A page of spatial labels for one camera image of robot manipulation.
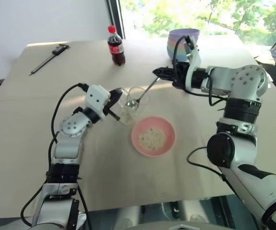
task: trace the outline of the black cable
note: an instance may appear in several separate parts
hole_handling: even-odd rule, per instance
[[[81,202],[82,202],[82,205],[85,209],[85,213],[86,213],[86,216],[87,216],[87,223],[88,223],[88,227],[89,227],[89,230],[92,230],[92,225],[91,225],[91,221],[90,221],[90,217],[89,217],[89,212],[88,212],[88,208],[87,208],[87,205],[86,205],[86,201],[85,201],[85,198],[84,198],[84,195],[82,194],[81,192],[81,187],[79,185],[79,183],[77,183],[78,187],[77,187],[77,190],[80,194],[80,198],[81,198]]]
[[[201,150],[201,149],[206,149],[206,148],[207,148],[207,147],[205,146],[205,147],[199,147],[199,148],[193,150],[193,151],[188,155],[188,157],[187,157],[187,162],[188,162],[189,164],[192,164],[192,165],[195,165],[195,166],[198,166],[198,167],[202,167],[202,168],[204,168],[204,169],[208,169],[208,170],[212,171],[213,173],[217,174],[217,175],[218,175],[219,177],[221,177],[222,179],[224,179],[224,175],[221,174],[221,173],[219,173],[219,172],[217,172],[216,170],[213,170],[212,168],[209,168],[209,167],[207,167],[207,166],[205,166],[205,165],[202,165],[202,164],[194,163],[194,162],[192,162],[192,161],[189,160],[189,158],[192,156],[192,154],[194,154],[196,151]]]
[[[213,79],[211,78],[211,76],[208,77],[209,79],[209,91],[208,91],[208,103],[210,106],[214,106],[216,104],[218,104],[219,102],[225,101],[226,98],[222,97],[221,99],[215,101],[214,103],[212,103],[212,94],[213,94]]]
[[[20,217],[21,220],[23,221],[24,224],[28,225],[29,227],[32,226],[32,224],[30,222],[28,222],[25,217],[24,217],[24,211],[25,209],[30,205],[30,203],[36,198],[36,196],[41,192],[42,186],[38,189],[38,191],[32,196],[32,198],[30,198],[29,201],[27,201],[27,203],[23,206],[23,208],[21,209],[20,212]]]
[[[80,86],[81,84],[75,84],[75,85],[72,85],[70,88],[68,88],[63,94],[62,96],[60,97],[57,105],[56,105],[56,108],[55,108],[55,111],[53,113],[53,117],[52,117],[52,120],[51,120],[51,132],[52,132],[52,136],[54,137],[55,136],[55,131],[54,131],[54,121],[55,121],[55,117],[56,117],[56,114],[57,114],[57,111],[58,111],[58,108],[61,104],[61,101],[63,100],[63,98],[67,95],[68,92],[70,92],[72,89]]]
[[[58,135],[59,131],[54,135],[53,139],[51,140],[51,143],[48,147],[48,153],[47,153],[47,156],[48,156],[48,169],[50,170],[50,166],[51,166],[51,161],[52,161],[52,148],[53,148],[53,144],[54,144],[54,141],[56,141],[56,137]]]
[[[175,48],[174,48],[174,53],[173,53],[173,59],[172,59],[172,64],[173,64],[173,74],[174,74],[174,77],[177,81],[177,83],[180,85],[180,87],[182,88],[182,90],[184,90],[186,93],[188,94],[191,94],[191,95],[194,95],[194,96],[200,96],[200,97],[209,97],[209,95],[211,95],[210,93],[209,94],[200,94],[200,93],[194,93],[194,92],[190,92],[186,89],[186,87],[181,83],[179,77],[178,77],[178,73],[177,73],[177,69],[176,69],[176,54],[177,54],[177,49],[178,49],[178,45],[179,43],[183,40],[183,39],[186,39],[188,36],[182,36],[180,37],[176,44],[175,44]],[[214,98],[218,98],[220,100],[216,101],[215,104],[221,102],[221,101],[225,101],[226,98],[224,97],[220,97],[220,96],[215,96],[215,95],[211,95],[211,97],[214,97]]]

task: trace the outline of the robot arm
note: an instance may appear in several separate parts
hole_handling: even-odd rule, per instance
[[[102,86],[92,85],[86,93],[86,108],[77,109],[62,122],[31,229],[76,230],[78,221],[85,221],[86,216],[79,215],[79,201],[72,197],[78,190],[83,141],[88,129],[100,119],[105,119],[107,114],[118,119],[110,108],[121,94],[120,89],[108,92]]]
[[[200,57],[196,43],[184,43],[188,63],[178,63],[181,82],[175,80],[169,68],[154,70],[154,74],[214,95],[227,95],[223,117],[217,122],[217,134],[207,144],[209,160],[219,167],[225,182],[255,217],[271,230],[276,230],[276,175],[257,169],[257,126],[255,121],[262,105],[261,96],[268,87],[265,71],[257,65],[238,69],[208,67],[199,69]]]

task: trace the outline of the metal spoon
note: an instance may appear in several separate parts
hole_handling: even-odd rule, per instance
[[[156,78],[151,85],[147,87],[147,89],[143,92],[143,94],[138,98],[138,99],[133,99],[131,101],[127,102],[127,106],[130,107],[131,109],[137,110],[139,107],[140,100],[142,97],[147,93],[147,91],[159,80],[160,78]]]

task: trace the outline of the white wall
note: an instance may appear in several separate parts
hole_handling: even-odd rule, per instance
[[[28,43],[106,39],[104,0],[0,0],[0,79]]]

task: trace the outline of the soda bottle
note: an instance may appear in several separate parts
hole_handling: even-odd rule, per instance
[[[116,29],[114,25],[110,25],[108,27],[108,31],[110,33],[110,36],[107,41],[108,41],[110,53],[112,55],[114,63],[116,65],[121,66],[125,64],[125,56],[124,56],[122,39],[116,33]]]

